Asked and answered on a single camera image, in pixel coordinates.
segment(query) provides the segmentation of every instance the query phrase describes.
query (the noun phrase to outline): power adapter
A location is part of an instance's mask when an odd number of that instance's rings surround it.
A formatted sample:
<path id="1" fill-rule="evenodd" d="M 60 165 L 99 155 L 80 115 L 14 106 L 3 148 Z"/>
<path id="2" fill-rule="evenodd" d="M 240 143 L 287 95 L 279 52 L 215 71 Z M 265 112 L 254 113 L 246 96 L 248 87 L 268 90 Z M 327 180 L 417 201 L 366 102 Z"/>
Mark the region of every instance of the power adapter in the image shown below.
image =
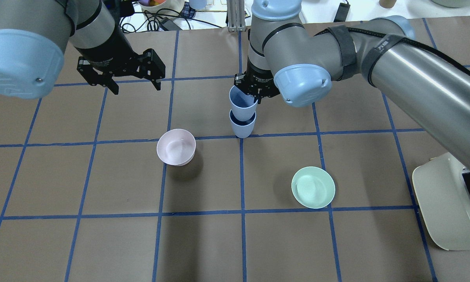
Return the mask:
<path id="1" fill-rule="evenodd" d="M 350 4 L 340 3 L 336 16 L 334 17 L 334 22 L 344 22 L 346 21 L 346 16 L 348 16 L 348 11 L 350 10 Z"/>

